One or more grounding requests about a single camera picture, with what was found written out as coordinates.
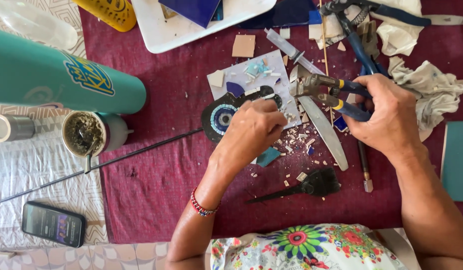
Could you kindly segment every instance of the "bracelet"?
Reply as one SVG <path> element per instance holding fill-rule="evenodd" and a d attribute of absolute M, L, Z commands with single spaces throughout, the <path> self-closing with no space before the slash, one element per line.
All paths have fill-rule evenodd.
<path fill-rule="evenodd" d="M 193 189 L 193 192 L 192 192 L 192 195 L 190 197 L 190 202 L 192 203 L 193 207 L 195 208 L 195 210 L 198 212 L 198 214 L 202 217 L 206 217 L 206 216 L 210 216 L 210 215 L 213 215 L 215 214 L 217 211 L 218 211 L 218 208 L 220 208 L 220 205 L 221 205 L 221 202 L 220 204 L 218 204 L 218 207 L 216 207 L 215 210 L 205 210 L 203 207 L 201 207 L 198 202 L 196 201 L 195 199 L 195 191 L 196 191 L 196 188 L 198 187 L 195 187 Z"/>

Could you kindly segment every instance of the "black brush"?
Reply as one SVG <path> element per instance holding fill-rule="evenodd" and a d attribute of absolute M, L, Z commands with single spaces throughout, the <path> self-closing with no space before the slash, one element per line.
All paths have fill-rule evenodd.
<path fill-rule="evenodd" d="M 288 187 L 275 193 L 245 201 L 245 204 L 263 202 L 293 194 L 306 193 L 316 197 L 325 197 L 328 194 L 340 191 L 340 184 L 333 168 L 315 169 L 301 182 L 301 184 Z"/>

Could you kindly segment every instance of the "maroon tablecloth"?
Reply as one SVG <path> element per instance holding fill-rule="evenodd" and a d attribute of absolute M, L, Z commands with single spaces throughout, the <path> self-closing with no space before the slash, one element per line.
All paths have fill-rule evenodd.
<path fill-rule="evenodd" d="M 245 31 L 230 27 L 169 52 L 152 54 L 146 50 L 138 27 L 120 33 L 85 11 L 80 10 L 80 13 L 88 59 L 140 78 L 148 91 L 147 105 L 139 113 L 125 117 L 130 129 L 135 130 L 130 134 L 127 145 L 101 155 L 101 162 L 200 127 L 200 114 L 213 101 L 206 75 L 235 63 L 231 50 L 239 32 L 256 35 L 255 56 L 276 49 L 262 30 Z M 424 1 L 423 14 L 463 15 L 463 0 L 452 3 Z M 317 49 L 314 41 L 308 40 L 307 27 L 293 27 L 290 43 L 305 50 L 305 57 L 315 60 L 315 64 L 324 70 L 324 64 L 317 63 L 317 60 L 323 59 L 323 52 Z M 355 55 L 348 42 L 344 43 L 348 49 L 346 52 L 338 51 L 336 45 L 327 50 L 330 75 L 353 79 L 360 70 L 360 63 L 353 62 Z M 412 55 L 404 58 L 409 68 L 414 69 L 429 60 L 440 70 L 463 79 L 463 26 L 425 28 Z M 381 55 L 379 60 L 388 66 L 387 57 Z M 288 71 L 291 69 L 292 63 L 289 63 Z M 437 174 L 441 165 L 445 122 L 463 120 L 463 96 L 461 99 L 458 112 L 446 114 L 445 121 L 425 142 Z M 381 153 L 370 149 L 368 158 L 375 190 L 365 193 L 356 140 L 343 133 L 338 136 L 349 163 L 345 172 L 335 167 L 342 191 L 326 197 L 325 201 L 298 194 L 266 204 L 243 204 L 253 195 L 284 188 L 285 179 L 296 185 L 295 177 L 307 167 L 324 167 L 312 163 L 312 159 L 333 163 L 323 141 L 317 140 L 313 157 L 303 155 L 300 150 L 293 155 L 279 157 L 266 168 L 257 165 L 245 168 L 225 193 L 216 215 L 213 236 L 240 236 L 318 223 L 400 227 L 401 198 L 393 167 Z M 200 132 L 103 168 L 101 175 L 111 241 L 169 241 L 213 149 L 213 143 Z M 251 172 L 257 173 L 258 177 L 253 178 Z M 463 213 L 463 203 L 457 205 Z"/>

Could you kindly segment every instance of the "blue eye design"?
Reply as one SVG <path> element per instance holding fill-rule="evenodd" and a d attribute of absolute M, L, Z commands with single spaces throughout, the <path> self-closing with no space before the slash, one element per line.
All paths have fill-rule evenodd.
<path fill-rule="evenodd" d="M 224 135 L 236 111 L 237 109 L 233 105 L 220 104 L 211 113 L 211 127 L 218 134 Z"/>

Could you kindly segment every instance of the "bottle logo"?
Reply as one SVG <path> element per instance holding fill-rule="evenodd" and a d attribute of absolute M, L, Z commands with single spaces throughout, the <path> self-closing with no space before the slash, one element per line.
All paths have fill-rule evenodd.
<path fill-rule="evenodd" d="M 115 95 L 113 82 L 100 66 L 68 52 L 61 53 L 68 59 L 63 61 L 63 64 L 74 83 L 103 95 L 110 97 Z"/>

